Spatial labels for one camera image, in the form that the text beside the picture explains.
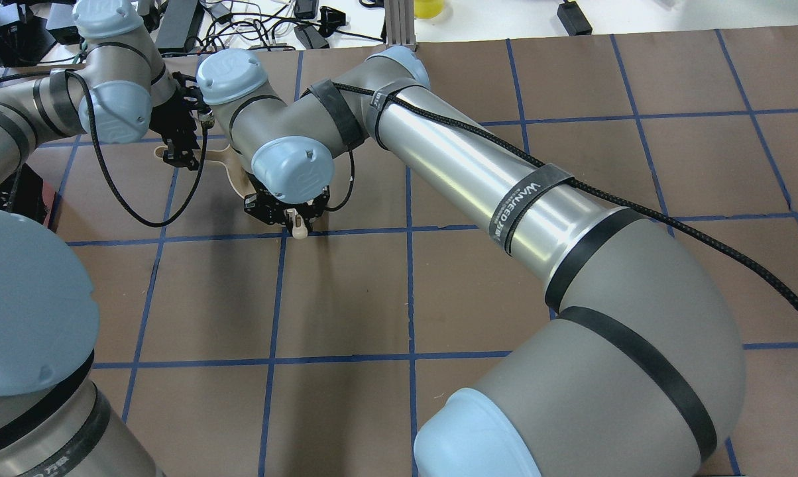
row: yellow object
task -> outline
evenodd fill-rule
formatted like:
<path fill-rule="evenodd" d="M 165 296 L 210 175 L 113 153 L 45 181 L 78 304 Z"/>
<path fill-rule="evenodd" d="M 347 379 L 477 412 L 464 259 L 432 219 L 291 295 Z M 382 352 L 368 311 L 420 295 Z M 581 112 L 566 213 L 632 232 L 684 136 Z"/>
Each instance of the yellow object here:
<path fill-rule="evenodd" d="M 435 18 L 443 11 L 444 0 L 414 0 L 414 16 L 421 19 Z"/>

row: cable strap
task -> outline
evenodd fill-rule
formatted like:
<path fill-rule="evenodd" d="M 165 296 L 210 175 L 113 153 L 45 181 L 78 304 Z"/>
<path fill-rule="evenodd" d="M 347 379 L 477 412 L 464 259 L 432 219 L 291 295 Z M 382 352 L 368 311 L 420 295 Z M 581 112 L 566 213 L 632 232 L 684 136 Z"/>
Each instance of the cable strap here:
<path fill-rule="evenodd" d="M 562 184 L 572 176 L 571 173 L 559 166 L 545 164 L 517 182 L 505 194 L 505 197 L 496 206 L 493 217 L 490 218 L 490 226 L 487 229 L 490 238 L 499 247 L 502 247 L 505 253 L 511 254 L 511 240 L 514 238 L 514 232 L 529 207 L 553 187 Z"/>
<path fill-rule="evenodd" d="M 309 88 L 311 94 L 319 100 L 323 108 L 329 115 L 331 120 L 335 121 L 335 126 L 341 139 L 347 149 L 354 149 L 359 147 L 365 141 L 365 134 L 361 131 L 361 125 L 357 122 L 357 118 L 351 112 L 349 105 L 345 102 L 343 94 L 335 87 L 331 79 L 323 79 L 323 81 L 316 82 Z"/>
<path fill-rule="evenodd" d="M 365 122 L 369 135 L 375 138 L 375 141 L 378 142 L 378 145 L 384 150 L 388 150 L 387 146 L 381 142 L 381 138 L 378 136 L 378 122 L 381 121 L 381 113 L 384 112 L 384 107 L 389 103 L 391 95 L 399 93 L 399 91 L 405 88 L 414 87 L 415 85 L 424 87 L 412 78 L 399 78 L 372 94 L 372 100 L 369 102 L 369 109 L 367 109 Z"/>

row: light blue joint cap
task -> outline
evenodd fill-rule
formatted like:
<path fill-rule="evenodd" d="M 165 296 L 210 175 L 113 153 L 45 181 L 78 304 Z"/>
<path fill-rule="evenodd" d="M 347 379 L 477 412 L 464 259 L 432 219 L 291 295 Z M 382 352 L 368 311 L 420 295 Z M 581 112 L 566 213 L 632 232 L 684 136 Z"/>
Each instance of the light blue joint cap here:
<path fill-rule="evenodd" d="M 414 441 L 423 477 L 541 477 L 520 433 L 496 404 L 457 390 Z"/>
<path fill-rule="evenodd" d="M 48 389 L 84 364 L 99 334 L 92 292 L 65 242 L 0 211 L 0 396 Z"/>
<path fill-rule="evenodd" d="M 254 52 L 232 48 L 215 52 L 199 65 L 199 89 L 208 105 L 224 105 L 251 93 L 268 81 Z"/>
<path fill-rule="evenodd" d="M 251 159 L 254 175 L 285 203 L 308 202 L 335 175 L 335 160 L 322 142 L 287 136 L 264 144 Z"/>
<path fill-rule="evenodd" d="M 143 138 L 151 121 L 151 94 L 131 81 L 106 81 L 90 90 L 93 94 L 95 130 L 99 141 L 126 144 Z M 78 108 L 81 126 L 89 133 L 87 101 Z"/>
<path fill-rule="evenodd" d="M 431 81 L 429 80 L 429 72 L 426 71 L 426 66 L 407 46 L 391 46 L 383 52 L 369 55 L 367 60 L 375 56 L 383 56 L 396 61 L 396 63 L 401 64 L 403 68 L 408 70 L 408 73 L 411 73 L 417 83 L 424 85 L 426 89 L 431 89 Z"/>
<path fill-rule="evenodd" d="M 143 24 L 129 0 L 78 0 L 72 19 L 86 39 L 123 35 Z"/>

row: black band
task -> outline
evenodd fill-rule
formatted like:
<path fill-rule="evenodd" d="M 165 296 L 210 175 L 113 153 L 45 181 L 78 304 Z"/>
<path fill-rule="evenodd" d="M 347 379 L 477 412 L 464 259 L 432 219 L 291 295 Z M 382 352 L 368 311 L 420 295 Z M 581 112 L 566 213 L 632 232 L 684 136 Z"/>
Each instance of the black band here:
<path fill-rule="evenodd" d="M 605 245 L 605 242 L 608 242 L 608 239 L 611 239 L 615 233 L 642 218 L 644 218 L 643 215 L 632 209 L 620 209 L 605 217 L 586 233 L 562 260 L 561 265 L 555 270 L 553 278 L 549 281 L 545 294 L 547 305 L 553 310 L 559 311 L 569 284 L 573 283 L 573 279 L 581 271 L 582 266 L 587 263 L 587 260 L 590 260 L 593 254 L 597 253 L 599 247 Z"/>
<path fill-rule="evenodd" d="M 235 130 L 235 121 L 237 121 L 237 117 L 239 116 L 239 114 L 241 114 L 243 109 L 246 109 L 247 106 L 251 105 L 251 103 L 256 103 L 256 102 L 258 102 L 258 101 L 260 101 L 262 99 L 277 99 L 277 100 L 281 101 L 282 103 L 284 102 L 283 99 L 281 99 L 278 96 L 274 96 L 272 94 L 260 94 L 259 96 L 256 96 L 256 97 L 250 97 L 250 99 L 245 100 L 242 103 L 242 105 L 237 106 L 237 109 L 235 109 L 235 112 L 232 113 L 231 120 L 229 121 L 229 134 L 233 130 Z"/>
<path fill-rule="evenodd" d="M 49 417 L 57 412 L 69 398 L 81 387 L 93 366 L 93 354 L 91 353 L 81 368 L 72 372 L 65 380 L 60 381 L 54 386 L 47 395 L 43 396 L 36 404 L 25 411 L 21 416 L 12 420 L 8 425 L 0 429 L 0 450 L 11 446 L 15 441 L 19 441 L 28 433 L 42 425 Z"/>
<path fill-rule="evenodd" d="M 72 126 L 78 119 L 78 110 L 72 103 L 72 96 L 69 95 L 69 81 L 66 79 L 66 71 L 58 70 L 48 76 L 48 93 L 51 94 L 51 106 L 54 112 L 64 124 Z"/>
<path fill-rule="evenodd" d="M 118 43 L 118 42 L 99 43 L 97 45 L 93 45 L 93 48 L 90 48 L 89 52 L 93 52 L 94 50 L 102 48 L 102 46 L 115 46 L 116 48 L 122 48 L 128 51 L 135 52 L 135 54 L 137 54 L 139 57 L 142 58 L 143 61 L 145 61 L 145 64 L 148 64 L 148 68 L 151 70 L 151 62 L 148 61 L 148 57 L 145 56 L 144 52 L 139 51 L 139 49 L 133 48 L 133 46 L 131 45 L 126 45 L 125 43 Z"/>
<path fill-rule="evenodd" d="M 68 134 L 58 129 L 57 125 L 51 121 L 50 117 L 48 117 L 48 113 L 45 112 L 45 106 L 42 105 L 42 98 L 39 93 L 39 87 L 41 84 L 42 78 L 39 78 L 33 82 L 33 105 L 36 107 L 36 112 L 39 113 L 39 117 L 42 118 L 42 122 L 48 126 L 48 129 L 50 129 L 52 133 L 60 136 L 60 138 L 65 138 L 65 136 L 68 136 Z"/>
<path fill-rule="evenodd" d="M 2 106 L 2 108 L 6 108 L 6 109 L 9 109 L 10 111 L 13 111 L 15 114 L 18 115 L 18 117 L 23 118 L 23 121 L 25 121 L 25 124 L 28 124 L 28 127 L 30 127 L 30 132 L 33 133 L 33 141 L 34 141 L 34 143 L 35 144 L 39 144 L 39 134 L 36 133 L 36 126 L 33 124 L 33 122 L 30 120 L 30 118 L 27 117 L 27 114 L 25 114 L 25 112 L 20 111 L 20 109 L 18 109 L 17 107 L 12 106 L 12 105 L 8 105 L 8 103 L 5 103 L 3 101 L 0 101 L 0 106 Z"/>
<path fill-rule="evenodd" d="M 572 176 L 559 166 L 545 164 L 517 182 L 505 194 L 493 217 L 490 218 L 490 226 L 487 227 L 490 238 L 499 244 L 505 253 L 511 254 L 511 240 L 514 238 L 517 224 L 529 211 L 529 207 L 553 187 Z"/>
<path fill-rule="evenodd" d="M 27 140 L 27 134 L 25 134 L 23 128 L 19 127 L 14 120 L 11 120 L 11 118 L 8 118 L 1 113 L 0 128 L 4 129 L 6 133 L 11 135 L 11 138 L 13 138 L 15 144 L 17 144 L 17 148 L 19 148 L 19 165 L 23 165 L 23 162 L 27 156 L 30 155 L 30 144 L 29 140 Z"/>
<path fill-rule="evenodd" d="M 107 426 L 111 423 L 111 404 L 105 398 L 98 388 L 95 390 L 95 402 L 93 410 L 90 411 L 89 416 L 81 425 L 81 429 L 75 432 L 75 435 L 60 447 L 50 458 L 42 461 L 38 466 L 31 470 L 19 474 L 17 477 L 39 477 L 40 475 L 48 475 L 48 477 L 64 477 L 69 474 L 73 468 L 78 467 L 78 464 L 84 461 L 93 449 L 99 444 Z"/>
<path fill-rule="evenodd" d="M 644 337 L 599 311 L 571 306 L 559 319 L 580 324 L 623 351 L 661 388 L 687 423 L 699 447 L 699 458 L 705 462 L 717 448 L 717 432 L 709 411 L 683 375 Z"/>
<path fill-rule="evenodd" d="M 389 102 L 388 100 L 391 97 L 394 97 L 396 94 L 399 94 L 399 92 L 403 89 L 414 87 L 415 85 L 418 85 L 418 87 L 424 87 L 423 85 L 417 83 L 417 81 L 414 81 L 414 79 L 399 78 L 372 94 L 372 99 L 369 102 L 369 109 L 367 109 L 367 117 L 365 118 L 365 121 L 367 124 L 367 130 L 372 132 L 372 138 L 375 139 L 375 142 L 377 142 L 378 145 L 380 145 L 384 150 L 388 149 L 387 146 L 381 142 L 381 137 L 378 135 L 378 124 L 381 122 L 381 115 L 384 113 L 384 109 L 387 107 L 387 103 Z"/>
<path fill-rule="evenodd" d="M 345 102 L 343 94 L 331 82 L 331 79 L 323 79 L 316 82 L 309 88 L 313 96 L 317 97 L 331 120 L 335 121 L 337 132 L 341 133 L 341 140 L 347 149 L 359 147 L 365 141 L 365 136 L 361 130 L 361 125 L 357 122 L 355 114 L 351 112 L 349 104 Z"/>
<path fill-rule="evenodd" d="M 160 68 L 160 73 L 157 73 L 157 76 L 155 76 L 155 77 L 154 77 L 154 78 L 151 80 L 151 83 L 150 83 L 150 84 L 151 84 L 151 85 L 154 85 L 155 83 L 157 83 L 158 81 L 160 81 L 160 79 L 161 79 L 161 78 L 163 78 L 163 75 L 166 75 L 166 64 L 164 64 L 164 65 L 163 65 L 163 68 Z"/>

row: electrical cable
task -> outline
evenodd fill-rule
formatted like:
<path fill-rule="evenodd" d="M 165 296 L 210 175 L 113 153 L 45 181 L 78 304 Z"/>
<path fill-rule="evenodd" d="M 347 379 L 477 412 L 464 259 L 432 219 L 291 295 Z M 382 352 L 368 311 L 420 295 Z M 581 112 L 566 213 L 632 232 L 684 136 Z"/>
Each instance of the electrical cable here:
<path fill-rule="evenodd" d="M 196 193 L 196 188 L 199 187 L 199 181 L 201 180 L 201 173 L 205 168 L 205 157 L 207 155 L 207 136 L 208 136 L 208 129 L 204 125 L 201 127 L 201 156 L 199 158 L 199 170 L 196 172 L 196 180 L 193 182 L 193 187 L 190 188 L 190 192 L 187 194 L 187 198 L 184 199 L 184 203 L 181 204 L 181 207 L 172 214 L 166 220 L 160 221 L 159 223 L 155 223 L 154 221 L 149 221 L 141 217 L 134 209 L 131 208 L 129 203 L 123 198 L 117 186 L 113 183 L 113 178 L 111 178 L 111 173 L 107 169 L 107 165 L 105 164 L 105 157 L 101 151 L 101 144 L 99 143 L 99 133 L 96 130 L 95 125 L 95 112 L 93 109 L 93 94 L 90 93 L 89 86 L 87 85 L 86 79 L 83 76 L 78 75 L 78 73 L 72 72 L 71 70 L 66 70 L 66 75 L 71 76 L 74 78 L 78 83 L 81 85 L 81 90 L 84 91 L 84 99 L 87 101 L 87 111 L 89 112 L 89 135 L 93 138 L 93 150 L 95 151 L 95 157 L 99 160 L 99 167 L 101 168 L 102 175 L 105 176 L 105 182 L 107 182 L 107 186 L 110 187 L 113 196 L 117 201 L 123 206 L 123 209 L 131 215 L 131 217 L 135 218 L 139 223 L 147 227 L 153 227 L 153 229 L 159 229 L 159 227 L 165 227 L 169 224 L 173 223 L 175 220 L 178 220 L 178 217 L 181 217 L 181 214 L 184 213 L 185 209 L 187 209 L 187 205 L 190 204 L 190 201 L 193 199 L 193 195 Z"/>
<path fill-rule="evenodd" d="M 35 78 L 35 76 L 48 76 L 51 72 L 29 72 L 29 73 L 16 73 L 15 75 L 3 76 L 0 78 L 0 83 L 5 81 L 21 80 L 24 78 Z"/>
<path fill-rule="evenodd" d="M 13 178 L 13 187 L 11 187 L 11 194 L 7 196 L 7 211 L 9 213 L 13 213 L 13 206 L 15 202 L 17 202 L 17 193 L 19 192 L 19 182 L 21 182 L 21 178 L 23 178 L 23 166 L 25 163 L 21 163 L 19 167 L 17 167 L 17 173 L 15 173 Z"/>
<path fill-rule="evenodd" d="M 326 205 L 325 206 L 326 211 L 336 212 L 344 208 L 344 206 L 349 202 L 349 199 L 351 198 L 351 191 L 353 190 L 354 187 L 355 187 L 355 155 L 353 154 L 353 152 L 351 152 L 351 149 L 349 149 L 349 190 L 347 190 L 347 196 L 345 196 L 343 201 L 339 203 L 338 206 L 329 207 Z"/>
<path fill-rule="evenodd" d="M 361 88 L 361 87 L 354 87 L 354 85 L 345 85 L 342 83 L 334 83 L 335 87 L 341 91 L 350 91 L 350 93 L 358 93 L 358 94 L 365 94 L 368 96 L 372 96 L 375 94 L 375 91 L 371 89 Z M 516 155 L 520 159 L 528 162 L 530 165 L 535 167 L 541 167 L 544 163 L 541 160 L 536 159 L 531 154 L 527 154 L 523 151 L 523 149 L 517 148 L 513 144 L 509 144 L 509 142 L 502 140 L 501 138 L 497 138 L 492 133 L 481 129 L 480 127 L 473 126 L 472 124 L 468 124 L 463 121 L 456 120 L 450 117 L 444 117 L 444 115 L 438 115 L 431 111 L 426 111 L 426 109 L 422 109 L 418 106 L 411 105 L 408 101 L 404 99 L 400 99 L 396 96 L 397 93 L 391 93 L 387 99 L 387 103 L 396 103 L 397 105 L 401 106 L 402 108 L 407 109 L 408 111 L 413 112 L 414 114 L 420 115 L 421 117 L 427 118 L 430 121 L 437 122 L 444 126 L 450 127 L 457 127 L 459 129 L 463 129 L 469 133 L 473 133 L 476 136 L 481 136 L 481 138 L 487 139 L 493 144 L 509 151 L 511 154 Z M 660 221 L 665 225 L 673 227 L 673 229 L 677 229 L 679 232 L 685 233 L 685 235 L 689 235 L 696 239 L 699 242 L 702 242 L 708 247 L 713 248 L 714 250 L 719 251 L 721 254 L 725 254 L 730 259 L 735 260 L 735 262 L 741 263 L 741 265 L 746 266 L 751 271 L 755 272 L 759 277 L 764 279 L 769 286 L 772 287 L 773 290 L 777 291 L 779 295 L 783 296 L 787 302 L 793 306 L 794 310 L 798 312 L 798 296 L 796 293 L 793 292 L 781 279 L 777 278 L 770 270 L 765 268 L 759 262 L 751 259 L 750 257 L 746 256 L 746 254 L 742 254 L 740 251 L 735 250 L 735 248 L 730 247 L 723 242 L 720 242 L 718 239 L 713 238 L 712 236 L 706 235 L 706 233 L 701 232 L 700 230 L 694 229 L 693 227 L 683 223 L 682 221 L 678 221 L 673 217 L 667 217 L 667 215 L 662 214 L 659 211 L 654 211 L 649 207 L 644 205 L 639 205 L 639 203 L 631 202 L 630 200 L 622 199 L 617 197 L 614 194 L 607 193 L 603 190 L 599 190 L 596 187 L 591 185 L 585 184 L 578 179 L 571 178 L 565 182 L 571 187 L 577 188 L 585 193 L 589 193 L 590 195 L 597 197 L 598 199 L 606 200 L 607 202 L 614 203 L 615 205 L 620 205 L 623 207 L 628 207 L 633 209 L 633 211 L 638 212 L 641 215 L 645 215 L 645 217 L 652 218 L 656 221 Z"/>

